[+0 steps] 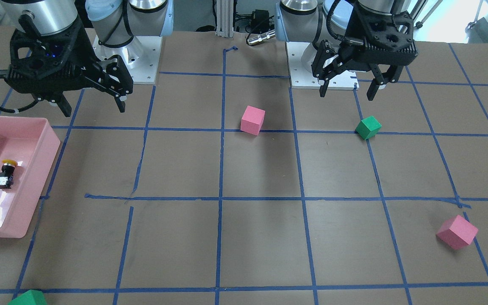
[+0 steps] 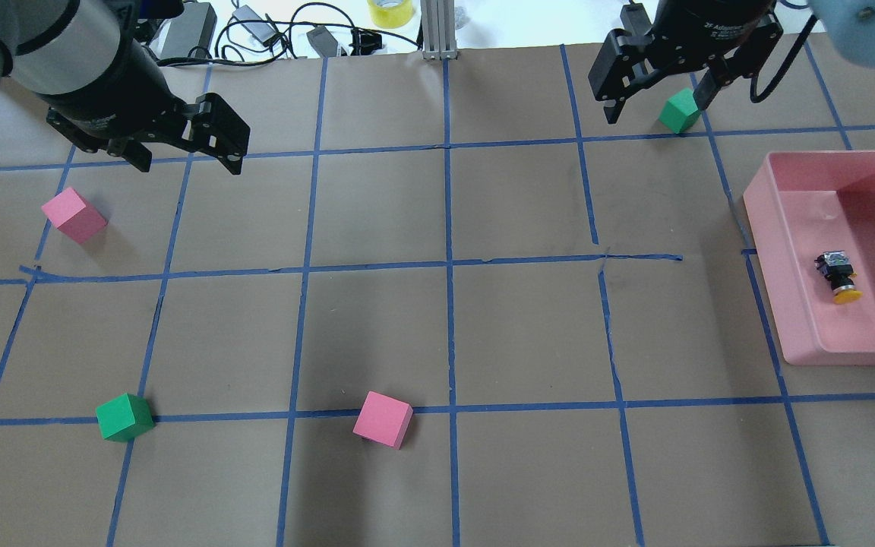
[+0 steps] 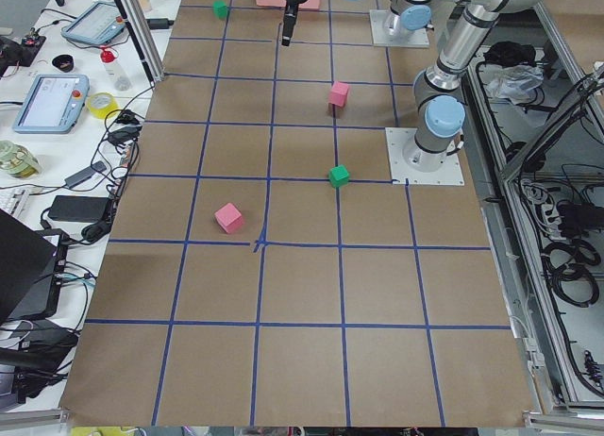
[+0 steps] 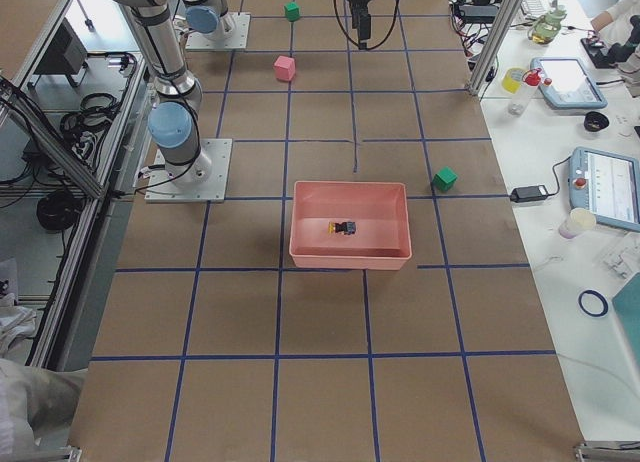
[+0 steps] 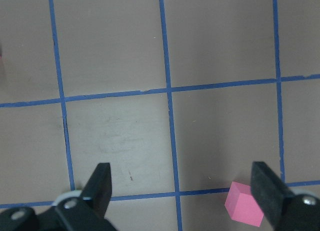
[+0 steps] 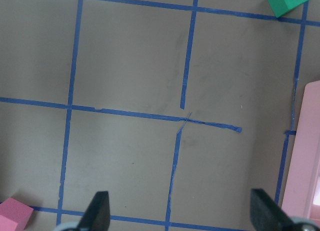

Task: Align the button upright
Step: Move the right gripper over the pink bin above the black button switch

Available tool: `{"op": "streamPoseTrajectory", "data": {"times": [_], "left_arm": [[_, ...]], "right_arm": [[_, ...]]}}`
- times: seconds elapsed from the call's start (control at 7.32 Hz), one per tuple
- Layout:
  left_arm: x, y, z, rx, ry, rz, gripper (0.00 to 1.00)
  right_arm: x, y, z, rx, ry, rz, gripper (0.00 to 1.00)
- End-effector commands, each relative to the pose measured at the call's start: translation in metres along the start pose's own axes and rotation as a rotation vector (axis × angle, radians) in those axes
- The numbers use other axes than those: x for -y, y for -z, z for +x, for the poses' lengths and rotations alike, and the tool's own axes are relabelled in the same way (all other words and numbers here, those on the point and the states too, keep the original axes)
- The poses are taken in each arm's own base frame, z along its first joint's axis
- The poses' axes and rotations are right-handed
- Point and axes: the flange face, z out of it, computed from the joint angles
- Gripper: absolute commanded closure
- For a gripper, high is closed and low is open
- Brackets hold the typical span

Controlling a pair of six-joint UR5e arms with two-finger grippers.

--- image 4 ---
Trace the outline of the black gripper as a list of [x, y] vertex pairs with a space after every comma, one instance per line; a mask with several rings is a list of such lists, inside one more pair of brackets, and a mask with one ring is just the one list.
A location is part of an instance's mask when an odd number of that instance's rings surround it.
[[372, 0], [346, 0], [351, 13], [351, 28], [356, 31], [356, 45], [360, 50], [367, 49], [371, 38], [371, 15], [368, 5]]

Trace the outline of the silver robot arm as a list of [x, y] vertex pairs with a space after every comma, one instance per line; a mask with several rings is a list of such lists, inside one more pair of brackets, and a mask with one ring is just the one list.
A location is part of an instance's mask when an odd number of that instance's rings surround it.
[[[372, 0], [346, 0], [351, 27], [356, 31], [354, 44], [366, 50], [371, 39]], [[184, 17], [174, 27], [180, 30], [181, 46], [188, 51], [232, 51], [247, 46], [251, 16], [248, 12], [231, 12], [227, 0], [183, 0]]]
[[[232, 142], [204, 139], [198, 112], [202, 87], [188, 69], [180, 48], [170, 0], [112, 0], [119, 4], [149, 65], [157, 105], [147, 127], [164, 160], [164, 179], [151, 183], [146, 196], [155, 201], [195, 202], [224, 198]], [[181, 0], [188, 25], [196, 32], [222, 36], [231, 21], [226, 0]]]

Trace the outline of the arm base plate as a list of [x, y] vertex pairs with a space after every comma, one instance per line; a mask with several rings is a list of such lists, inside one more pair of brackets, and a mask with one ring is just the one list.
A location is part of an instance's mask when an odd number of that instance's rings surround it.
[[186, 16], [190, 34], [188, 51], [244, 50], [247, 46], [251, 15], [247, 12], [227, 12], [219, 16], [209, 9], [191, 11]]
[[177, 167], [153, 171], [150, 175], [150, 189], [145, 191], [144, 199], [148, 203], [222, 203], [225, 200], [232, 155], [231, 139], [204, 138], [200, 140], [201, 152], [194, 165], [180, 175]]

